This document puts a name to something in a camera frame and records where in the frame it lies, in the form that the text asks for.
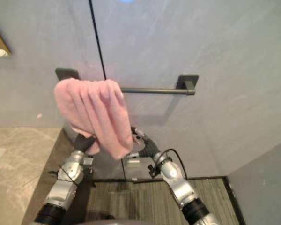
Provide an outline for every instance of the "towel rack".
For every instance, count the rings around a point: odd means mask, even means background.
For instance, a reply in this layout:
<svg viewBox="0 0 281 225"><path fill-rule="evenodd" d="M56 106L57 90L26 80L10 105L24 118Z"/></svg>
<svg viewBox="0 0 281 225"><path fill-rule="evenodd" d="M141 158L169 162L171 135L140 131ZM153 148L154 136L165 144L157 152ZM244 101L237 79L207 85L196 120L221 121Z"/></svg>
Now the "towel rack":
<svg viewBox="0 0 281 225"><path fill-rule="evenodd" d="M74 69L57 68L55 73L58 79L64 80L68 78L75 78L80 80L79 73ZM163 88L121 88L124 93L148 93L148 94L182 94L194 95L196 93L195 86L198 82L199 75L185 74L180 75L175 89Z"/></svg>

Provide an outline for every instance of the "towel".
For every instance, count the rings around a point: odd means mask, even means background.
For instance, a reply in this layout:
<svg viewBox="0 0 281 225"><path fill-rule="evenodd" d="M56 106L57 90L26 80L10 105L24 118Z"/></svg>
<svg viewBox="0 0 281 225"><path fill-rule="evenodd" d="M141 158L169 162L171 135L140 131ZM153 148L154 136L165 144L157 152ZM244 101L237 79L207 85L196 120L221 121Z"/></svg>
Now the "towel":
<svg viewBox="0 0 281 225"><path fill-rule="evenodd" d="M132 150L124 96L115 81L65 79L56 85L54 94L72 129L86 138L96 136L96 143L87 153L96 154L102 146L114 159L121 159Z"/></svg>

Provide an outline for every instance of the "floor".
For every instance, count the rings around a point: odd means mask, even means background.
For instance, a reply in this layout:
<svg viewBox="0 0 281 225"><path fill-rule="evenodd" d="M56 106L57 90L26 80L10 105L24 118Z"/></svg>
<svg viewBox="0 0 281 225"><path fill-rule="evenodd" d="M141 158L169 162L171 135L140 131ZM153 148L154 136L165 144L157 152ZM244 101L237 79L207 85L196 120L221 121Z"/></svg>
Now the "floor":
<svg viewBox="0 0 281 225"><path fill-rule="evenodd" d="M0 224L21 224L60 128L0 127Z"/></svg>
<svg viewBox="0 0 281 225"><path fill-rule="evenodd" d="M71 151L71 141L62 131L44 167L22 225L34 220L56 180L48 172L58 170L58 164L62 164ZM239 224L222 179L189 182L222 225ZM140 219L161 225L187 224L164 182L95 182L96 187L91 187L92 183L91 179L85 179L79 185L62 225L98 220L108 214L117 219Z"/></svg>
<svg viewBox="0 0 281 225"><path fill-rule="evenodd" d="M238 225L222 179L190 180L202 201L221 225ZM86 221L101 220L106 215L116 219L136 219L160 225L187 225L166 183L133 182L96 183L87 205Z"/></svg>

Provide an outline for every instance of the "gray wall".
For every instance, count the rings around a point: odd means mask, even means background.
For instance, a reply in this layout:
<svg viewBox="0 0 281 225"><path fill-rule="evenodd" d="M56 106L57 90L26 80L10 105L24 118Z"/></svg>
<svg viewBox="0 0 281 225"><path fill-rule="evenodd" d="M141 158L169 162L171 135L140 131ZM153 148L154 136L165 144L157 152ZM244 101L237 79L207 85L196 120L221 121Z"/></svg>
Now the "gray wall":
<svg viewBox="0 0 281 225"><path fill-rule="evenodd" d="M228 177L248 225L281 224L281 143Z"/></svg>
<svg viewBox="0 0 281 225"><path fill-rule="evenodd" d="M227 175L281 142L281 0L93 2L108 78L173 88L200 75L195 96L125 94L132 124L190 176Z"/></svg>
<svg viewBox="0 0 281 225"><path fill-rule="evenodd" d="M281 0L93 3L107 78L172 88L200 74L195 96L125 94L131 123L189 176L227 175L281 142ZM0 0L0 30L14 53L0 59L0 126L61 125L56 67L103 78L86 0Z"/></svg>
<svg viewBox="0 0 281 225"><path fill-rule="evenodd" d="M87 0L0 0L0 34L13 54L0 59L0 127L62 126L57 67L104 79Z"/></svg>

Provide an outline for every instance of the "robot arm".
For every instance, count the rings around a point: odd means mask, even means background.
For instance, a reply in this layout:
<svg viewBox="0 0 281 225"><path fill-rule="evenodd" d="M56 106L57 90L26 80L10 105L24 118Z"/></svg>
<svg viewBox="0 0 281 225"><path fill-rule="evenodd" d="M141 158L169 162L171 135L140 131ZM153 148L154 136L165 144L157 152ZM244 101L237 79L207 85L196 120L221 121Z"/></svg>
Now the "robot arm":
<svg viewBox="0 0 281 225"><path fill-rule="evenodd" d="M155 167L152 165L148 167L149 174L152 178L161 174L188 223L190 225L219 225L215 216L209 212L189 182L184 179L178 165L161 153L154 142L141 130L133 127L132 132L144 140L146 147L128 157L151 157L154 160Z"/></svg>
<svg viewBox="0 0 281 225"><path fill-rule="evenodd" d="M44 206L39 211L34 223L30 225L59 225L69 209L83 179L83 168L90 168L93 158L85 155L85 151L95 142L95 137L84 138L79 134L75 140L75 151L66 158L58 171L57 181L46 197Z"/></svg>

